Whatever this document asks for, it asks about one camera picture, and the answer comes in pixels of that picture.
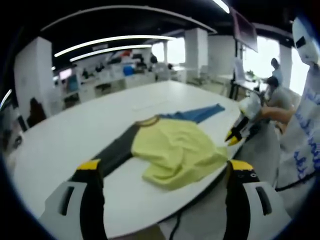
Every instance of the person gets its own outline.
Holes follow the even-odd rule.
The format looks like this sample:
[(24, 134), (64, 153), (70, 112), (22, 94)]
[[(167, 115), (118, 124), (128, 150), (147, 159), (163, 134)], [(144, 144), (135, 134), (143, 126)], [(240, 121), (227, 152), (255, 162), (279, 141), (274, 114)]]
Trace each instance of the person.
[(42, 107), (42, 104), (39, 103), (35, 97), (30, 99), (30, 116), (27, 118), (27, 123), (29, 128), (32, 128), (34, 125), (42, 122), (47, 118), (45, 111)]
[(296, 111), (265, 106), (261, 117), (287, 124), (279, 140), (275, 186), (285, 209), (294, 217), (318, 180), (320, 169), (320, 45), (304, 16), (294, 20), (292, 33), (302, 62), (309, 65), (301, 102)]
[(157, 64), (158, 63), (158, 59), (153, 53), (151, 53), (150, 62), (152, 64)]
[(83, 76), (85, 79), (88, 79), (88, 78), (89, 78), (89, 74), (88, 74), (88, 72), (87, 72), (87, 70), (86, 70), (85, 68), (83, 69), (82, 76)]
[(279, 85), (282, 85), (284, 81), (284, 77), (282, 75), (281, 67), (277, 59), (272, 58), (271, 65), (274, 68), (274, 71), (272, 72), (272, 76), (278, 79)]
[(271, 76), (267, 79), (266, 83), (270, 89), (271, 96), (266, 102), (269, 107), (278, 107), (285, 110), (292, 108), (291, 98), (286, 90), (279, 85), (279, 81), (276, 77)]

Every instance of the office desk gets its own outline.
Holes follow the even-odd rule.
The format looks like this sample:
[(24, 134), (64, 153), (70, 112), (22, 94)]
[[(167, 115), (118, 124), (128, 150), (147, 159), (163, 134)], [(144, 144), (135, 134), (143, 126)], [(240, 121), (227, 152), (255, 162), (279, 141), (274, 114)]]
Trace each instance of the office desk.
[[(16, 153), (13, 182), (36, 218), (45, 200), (75, 169), (119, 137), (133, 122), (159, 113), (174, 113), (221, 104), (225, 111), (199, 127), (217, 146), (240, 111), (233, 100), (175, 81), (164, 81), (109, 94), (46, 119), (25, 133)], [(233, 157), (239, 146), (228, 149)], [(199, 182), (167, 191), (144, 181), (149, 163), (132, 158), (104, 178), (104, 227), (115, 238), (152, 226), (198, 196), (225, 166)]]
[(265, 92), (267, 90), (268, 84), (261, 82), (259, 91), (256, 91), (255, 88), (258, 87), (259, 83), (258, 80), (256, 82), (250, 81), (250, 80), (236, 80), (232, 81), (233, 75), (231, 74), (224, 74), (224, 75), (218, 75), (218, 79), (223, 80), (229, 80), (231, 84), (231, 91), (229, 98), (236, 100), (238, 97), (238, 91), (239, 87), (244, 88), (250, 92), (254, 92), (256, 94), (260, 94), (260, 92)]

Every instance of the led light strip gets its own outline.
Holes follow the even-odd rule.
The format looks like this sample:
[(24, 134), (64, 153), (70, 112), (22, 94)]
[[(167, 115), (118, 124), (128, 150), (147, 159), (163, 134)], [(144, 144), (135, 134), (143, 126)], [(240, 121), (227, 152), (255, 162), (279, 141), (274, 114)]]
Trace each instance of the led light strip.
[(99, 44), (99, 43), (105, 43), (105, 42), (111, 42), (111, 41), (116, 41), (116, 40), (124, 40), (124, 39), (159, 39), (159, 40), (174, 40), (176, 39), (175, 37), (172, 36), (157, 36), (157, 35), (127, 35), (127, 36), (114, 36), (114, 37), (108, 37), (108, 38), (102, 38), (98, 40), (93, 40), (93, 41), (88, 41), (85, 43), (81, 43), (76, 46), (69, 47), (65, 50), (62, 50), (58, 53), (56, 53), (54, 56), (59, 57), (63, 54), (66, 54), (68, 52), (71, 52), (73, 50), (83, 48), (89, 45), (93, 44)]
[(86, 54), (83, 54), (80, 56), (73, 57), (70, 59), (70, 62), (74, 62), (79, 59), (83, 59), (83, 58), (90, 57), (90, 56), (97, 55), (97, 54), (108, 53), (108, 52), (112, 52), (112, 51), (119, 51), (119, 50), (125, 50), (125, 49), (146, 49), (146, 48), (151, 48), (151, 47), (152, 47), (151, 44), (112, 47), (112, 48), (93, 51), (93, 52), (89, 52), (89, 53), (86, 53)]
[(213, 0), (220, 8), (222, 8), (227, 14), (230, 13), (229, 7), (222, 0)]
[(11, 94), (12, 90), (10, 89), (3, 97), (1, 103), (0, 103), (0, 110), (2, 109), (3, 105), (5, 104), (5, 101), (7, 100), (7, 98), (9, 97), (9, 95)]
[(139, 10), (147, 10), (147, 11), (153, 11), (153, 12), (158, 12), (158, 13), (162, 13), (162, 14), (167, 14), (167, 15), (171, 15), (180, 19), (184, 19), (187, 20), (189, 22), (192, 22), (194, 24), (197, 24), (213, 33), (218, 33), (216, 30), (214, 30), (212, 27), (209, 27), (208, 25), (203, 24), (202, 22), (199, 22), (195, 19), (193, 19), (192, 17), (188, 17), (188, 16), (184, 16), (181, 15), (179, 13), (173, 12), (173, 11), (168, 11), (168, 10), (164, 10), (164, 9), (160, 9), (160, 8), (155, 8), (155, 7), (150, 7), (150, 6), (139, 6), (139, 5), (108, 5), (108, 6), (98, 6), (98, 7), (93, 7), (90, 9), (85, 9), (85, 10), (81, 10), (81, 11), (77, 11), (75, 13), (72, 13), (70, 15), (64, 16), (52, 23), (50, 23), (49, 25), (43, 27), (41, 29), (41, 32), (47, 30), (48, 28), (51, 28), (52, 26), (66, 20), (69, 18), (73, 18), (75, 16), (81, 15), (81, 14), (86, 14), (86, 13), (90, 13), (90, 12), (95, 12), (95, 11), (100, 11), (100, 10), (110, 10), (110, 9), (139, 9)]

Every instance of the cable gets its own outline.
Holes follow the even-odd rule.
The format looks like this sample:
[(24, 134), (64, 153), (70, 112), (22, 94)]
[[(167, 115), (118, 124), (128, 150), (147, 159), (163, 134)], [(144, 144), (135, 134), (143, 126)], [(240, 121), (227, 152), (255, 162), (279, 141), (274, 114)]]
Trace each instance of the cable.
[(287, 189), (291, 189), (291, 188), (293, 188), (293, 187), (295, 187), (295, 186), (297, 186), (299, 184), (305, 183), (306, 181), (310, 180), (314, 175), (317, 175), (317, 174), (319, 174), (319, 172), (318, 171), (314, 171), (313, 173), (306, 175), (304, 178), (302, 178), (302, 179), (300, 179), (298, 181), (295, 181), (295, 182), (293, 182), (293, 183), (291, 183), (291, 184), (289, 184), (287, 186), (276, 188), (275, 190), (277, 192), (281, 192), (281, 191), (284, 191), (284, 190), (287, 190)]
[(174, 235), (175, 235), (176, 231), (178, 230), (178, 228), (180, 226), (181, 215), (182, 215), (182, 212), (178, 212), (177, 215), (176, 215), (176, 223), (175, 223), (175, 226), (174, 226), (174, 228), (172, 229), (172, 231), (170, 233), (169, 240), (173, 240), (174, 239)]

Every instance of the window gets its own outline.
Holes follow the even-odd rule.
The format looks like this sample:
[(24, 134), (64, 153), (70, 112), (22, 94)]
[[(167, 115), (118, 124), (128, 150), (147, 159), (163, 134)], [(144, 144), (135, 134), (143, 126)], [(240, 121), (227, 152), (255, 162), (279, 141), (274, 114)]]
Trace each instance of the window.
[(292, 48), (292, 69), (290, 89), (302, 96), (306, 84), (309, 66), (301, 61), (297, 49)]
[(159, 42), (152, 45), (151, 48), (152, 54), (156, 56), (158, 62), (165, 61), (165, 47), (163, 42)]
[(278, 41), (258, 36), (258, 53), (245, 48), (243, 52), (243, 69), (245, 72), (253, 71), (260, 78), (268, 78), (272, 75), (274, 68), (271, 66), (271, 59), (279, 61), (280, 44)]
[(183, 37), (167, 42), (167, 61), (170, 64), (181, 64), (186, 62), (186, 47)]

